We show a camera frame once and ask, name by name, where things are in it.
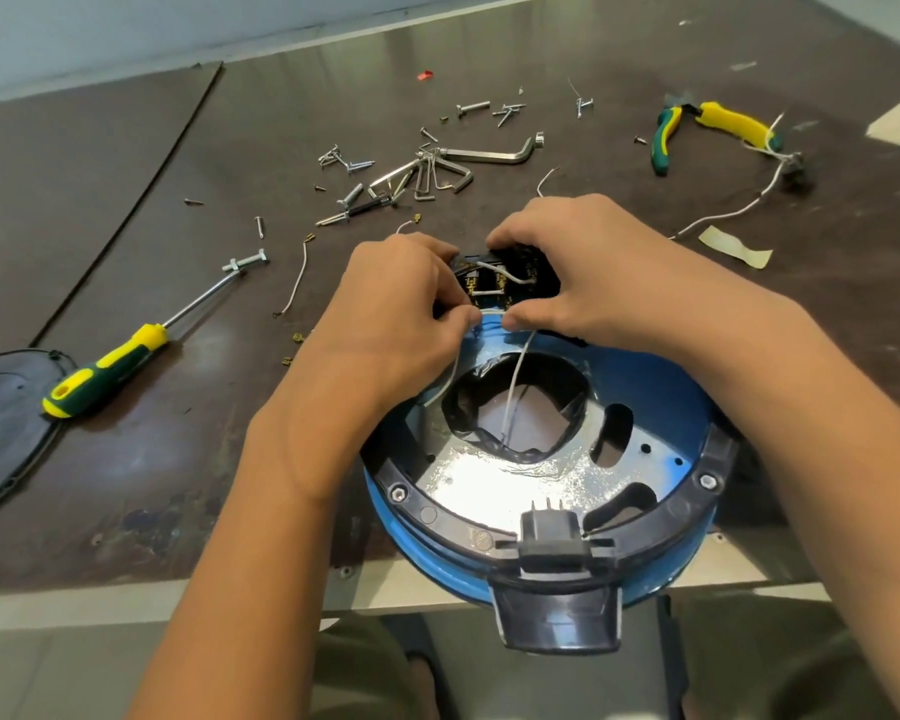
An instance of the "right hand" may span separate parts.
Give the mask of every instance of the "right hand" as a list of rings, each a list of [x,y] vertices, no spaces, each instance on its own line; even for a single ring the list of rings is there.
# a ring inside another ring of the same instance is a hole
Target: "right hand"
[[[602,194],[531,199],[486,238],[492,250],[516,243],[540,248],[561,287],[556,297],[511,306],[507,330],[553,330],[688,366],[700,348],[719,348],[728,326],[759,319],[755,307],[785,301],[667,240]],[[714,333],[717,325],[723,333]]]

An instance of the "dark brown table surface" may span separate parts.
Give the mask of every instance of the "dark brown table surface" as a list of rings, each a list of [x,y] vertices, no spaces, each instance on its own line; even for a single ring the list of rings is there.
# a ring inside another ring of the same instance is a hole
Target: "dark brown table surface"
[[[683,20],[690,23],[680,25]],[[737,63],[756,61],[744,71]],[[417,74],[434,71],[431,80]],[[594,108],[576,118],[567,77]],[[518,97],[517,90],[524,88]],[[690,90],[764,120],[786,111],[789,151],[812,162],[806,198],[776,192],[725,228],[774,249],[762,271],[708,256],[803,303],[900,403],[900,147],[864,137],[900,101],[900,46],[808,0],[533,0],[230,65],[144,205],[42,341],[91,359],[162,320],[260,247],[248,272],[98,416],[72,425],[24,489],[0,507],[0,591],[190,575],[227,496],[245,430],[317,322],[353,247],[423,215],[420,228],[480,252],[487,232],[549,195],[611,195],[665,234],[744,205],[773,162],[692,122],[672,142],[666,178],[647,147],[665,93]],[[456,104],[526,103],[503,128]],[[449,115],[443,125],[440,116]],[[803,130],[792,126],[816,121]],[[320,229],[297,301],[301,241],[357,180],[408,161],[426,125],[442,145],[515,151],[518,167],[475,165],[475,181],[435,203],[404,200]],[[363,175],[317,157],[376,159]],[[107,161],[101,153],[101,165]],[[315,192],[322,184],[329,191]],[[187,208],[182,198],[207,206]],[[396,277],[381,273],[381,277]],[[373,530],[355,467],[343,493],[334,562],[394,554]]]
[[[0,351],[23,349],[107,248],[220,65],[0,102]]]

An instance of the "forearm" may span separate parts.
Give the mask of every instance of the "forearm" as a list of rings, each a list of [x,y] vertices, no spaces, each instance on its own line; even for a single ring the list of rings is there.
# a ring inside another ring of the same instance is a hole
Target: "forearm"
[[[312,494],[305,485],[318,475],[300,472],[342,473],[356,447],[339,423],[322,435],[297,429],[286,444],[287,417],[275,411],[268,404],[251,423],[233,488],[130,717],[307,712],[334,500]]]
[[[900,703],[900,408],[776,299],[691,367],[757,448],[794,530]]]

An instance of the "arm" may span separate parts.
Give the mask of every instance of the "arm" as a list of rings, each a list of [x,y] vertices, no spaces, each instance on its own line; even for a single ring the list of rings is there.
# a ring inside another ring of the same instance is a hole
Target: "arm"
[[[250,423],[226,505],[129,718],[299,718],[337,490],[384,414],[448,366],[480,312],[425,235],[365,242]],[[402,277],[380,277],[397,272]],[[433,303],[450,310],[433,318]]]
[[[560,295],[504,327],[551,328],[681,364],[753,443],[820,578],[900,707],[900,408],[804,310],[667,241],[605,196],[545,197],[492,248],[547,254]]]

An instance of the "black round lid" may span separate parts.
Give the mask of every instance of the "black round lid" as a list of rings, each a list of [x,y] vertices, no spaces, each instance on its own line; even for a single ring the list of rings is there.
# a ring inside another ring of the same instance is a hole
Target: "black round lid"
[[[0,353],[0,500],[63,426],[44,413],[41,401],[74,368],[60,351]]]

